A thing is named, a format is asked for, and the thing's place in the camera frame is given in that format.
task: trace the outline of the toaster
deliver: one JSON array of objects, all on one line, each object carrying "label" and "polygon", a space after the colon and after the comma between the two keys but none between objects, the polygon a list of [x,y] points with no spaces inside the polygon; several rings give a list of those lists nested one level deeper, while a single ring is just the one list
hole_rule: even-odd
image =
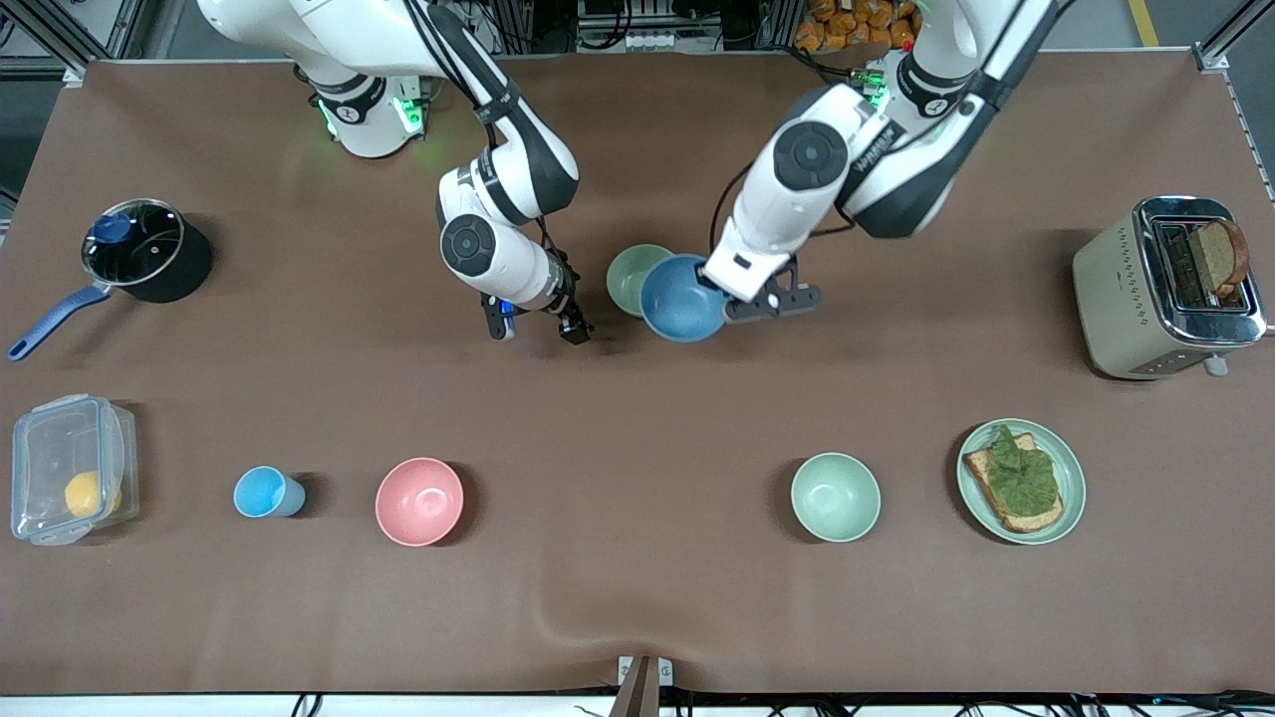
[{"label": "toaster", "polygon": [[1191,232],[1234,221],[1201,196],[1153,196],[1094,237],[1072,260],[1085,343],[1104,374],[1155,380],[1204,364],[1227,374],[1224,356],[1266,333],[1252,270],[1225,300],[1201,279]]}]

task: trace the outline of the bread slice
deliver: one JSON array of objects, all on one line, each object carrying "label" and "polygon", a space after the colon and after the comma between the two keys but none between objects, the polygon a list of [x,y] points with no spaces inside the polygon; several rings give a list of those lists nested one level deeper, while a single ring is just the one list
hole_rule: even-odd
[{"label": "bread slice", "polygon": [[[1014,436],[1014,443],[1019,445],[1023,450],[1035,450],[1035,438],[1031,434],[1021,434]],[[987,504],[992,506],[992,512],[996,517],[1001,519],[1001,524],[1005,529],[1014,533],[1034,533],[1037,531],[1043,531],[1049,526],[1058,522],[1062,518],[1062,495],[1053,501],[1053,508],[1046,510],[1039,515],[1031,515],[1030,518],[1023,518],[1020,515],[1014,515],[1005,509],[1005,505],[996,499],[992,492],[991,473],[992,473],[992,448],[984,448],[975,453],[965,454],[965,464],[978,478],[978,485],[983,489],[983,495],[987,496]]]},{"label": "bread slice", "polygon": [[1248,276],[1248,242],[1234,222],[1218,219],[1191,232],[1191,254],[1200,281],[1225,299]]}]

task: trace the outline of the transparent food container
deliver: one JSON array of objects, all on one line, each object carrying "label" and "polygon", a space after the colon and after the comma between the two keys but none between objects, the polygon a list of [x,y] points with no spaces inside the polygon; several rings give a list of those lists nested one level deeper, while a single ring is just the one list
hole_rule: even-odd
[{"label": "transparent food container", "polygon": [[66,545],[138,514],[136,425],[105,398],[46,403],[13,427],[13,535]]}]

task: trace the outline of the green leaf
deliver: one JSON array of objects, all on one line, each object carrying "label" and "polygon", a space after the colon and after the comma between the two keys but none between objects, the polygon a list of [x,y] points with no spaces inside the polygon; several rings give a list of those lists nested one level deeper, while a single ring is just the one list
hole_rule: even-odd
[{"label": "green leaf", "polygon": [[988,478],[1001,505],[1021,518],[1048,512],[1058,499],[1053,459],[1039,448],[1019,448],[1005,425],[997,427],[997,436],[992,443],[992,469]]}]

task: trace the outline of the saucepan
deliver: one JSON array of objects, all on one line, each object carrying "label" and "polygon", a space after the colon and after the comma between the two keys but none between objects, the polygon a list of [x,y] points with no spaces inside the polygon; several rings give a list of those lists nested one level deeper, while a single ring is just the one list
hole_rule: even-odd
[{"label": "saucepan", "polygon": [[153,304],[176,301],[199,288],[213,268],[208,237],[158,199],[130,199],[102,213],[80,246],[87,287],[62,299],[9,347],[22,361],[71,314],[105,301],[116,287]]}]

